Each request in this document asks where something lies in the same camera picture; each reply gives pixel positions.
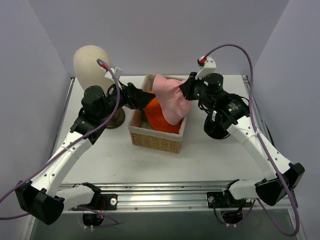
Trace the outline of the orange hat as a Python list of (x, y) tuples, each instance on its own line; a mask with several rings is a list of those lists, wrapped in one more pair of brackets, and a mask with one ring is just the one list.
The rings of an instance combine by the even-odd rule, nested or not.
[(148, 123), (154, 130), (171, 134), (179, 133), (181, 123), (172, 125), (166, 121), (161, 105), (156, 97), (143, 109), (143, 112), (146, 115)]

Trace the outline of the pink hat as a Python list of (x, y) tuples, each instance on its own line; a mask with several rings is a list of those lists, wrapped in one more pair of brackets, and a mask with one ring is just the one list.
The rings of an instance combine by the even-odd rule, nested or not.
[(180, 86), (186, 79), (166, 78), (157, 74), (153, 80), (152, 91), (155, 94), (164, 119), (171, 125), (176, 126), (189, 113), (192, 104), (186, 100)]

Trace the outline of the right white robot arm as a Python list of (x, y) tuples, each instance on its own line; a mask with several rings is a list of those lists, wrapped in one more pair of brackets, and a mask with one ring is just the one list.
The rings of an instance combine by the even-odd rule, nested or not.
[(241, 199), (257, 198), (276, 205), (300, 182), (305, 168), (283, 156), (251, 122), (249, 106), (243, 98), (223, 89), (224, 77), (209, 73), (203, 79), (191, 72), (179, 88), (186, 100), (197, 101), (206, 112), (204, 132), (213, 139), (235, 137), (263, 173), (262, 180), (234, 180), (222, 193), (223, 203), (234, 206)]

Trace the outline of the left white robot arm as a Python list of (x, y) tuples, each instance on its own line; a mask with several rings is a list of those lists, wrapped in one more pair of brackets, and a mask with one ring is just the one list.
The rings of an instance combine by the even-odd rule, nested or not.
[(46, 225), (53, 224), (63, 211), (72, 208), (100, 209), (101, 189), (94, 184), (84, 182), (67, 190), (59, 187), (118, 109), (126, 106), (143, 110), (155, 98), (155, 94), (136, 88), (131, 82), (114, 84), (111, 89), (112, 93), (105, 94), (100, 86), (94, 85), (84, 91), (78, 117), (61, 146), (43, 170), (26, 182), (20, 181), (15, 189), (21, 209)]

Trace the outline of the black cap with R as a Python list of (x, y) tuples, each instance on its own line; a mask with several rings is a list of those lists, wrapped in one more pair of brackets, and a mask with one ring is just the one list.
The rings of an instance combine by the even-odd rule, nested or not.
[(218, 121), (213, 121), (212, 117), (207, 115), (203, 126), (204, 132), (216, 140), (226, 139), (230, 136), (230, 133), (224, 129), (227, 122), (227, 117), (220, 117)]

